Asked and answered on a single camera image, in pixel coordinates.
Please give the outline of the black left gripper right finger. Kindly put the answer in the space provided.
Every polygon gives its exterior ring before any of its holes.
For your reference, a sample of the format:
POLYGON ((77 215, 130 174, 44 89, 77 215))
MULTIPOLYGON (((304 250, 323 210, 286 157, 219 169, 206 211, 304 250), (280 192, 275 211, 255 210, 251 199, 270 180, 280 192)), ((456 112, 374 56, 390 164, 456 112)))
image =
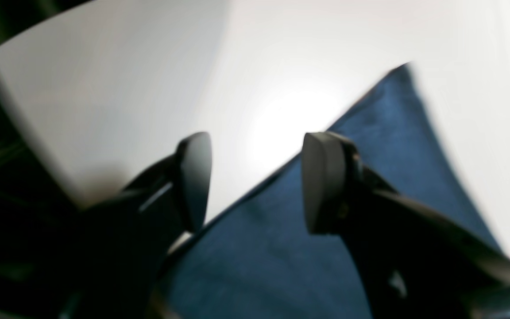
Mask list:
POLYGON ((306 228, 338 235, 375 319, 510 319, 510 258, 397 192, 353 142, 306 133, 306 228))

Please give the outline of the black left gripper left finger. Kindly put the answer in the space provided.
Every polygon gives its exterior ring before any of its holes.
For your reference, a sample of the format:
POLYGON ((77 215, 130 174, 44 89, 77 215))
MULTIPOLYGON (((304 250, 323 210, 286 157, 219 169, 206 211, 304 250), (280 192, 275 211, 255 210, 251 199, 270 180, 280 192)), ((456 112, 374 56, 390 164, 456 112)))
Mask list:
POLYGON ((197 132, 82 215, 73 251, 72 293, 60 319, 143 319, 158 272, 183 233, 204 226, 211 138, 197 132))

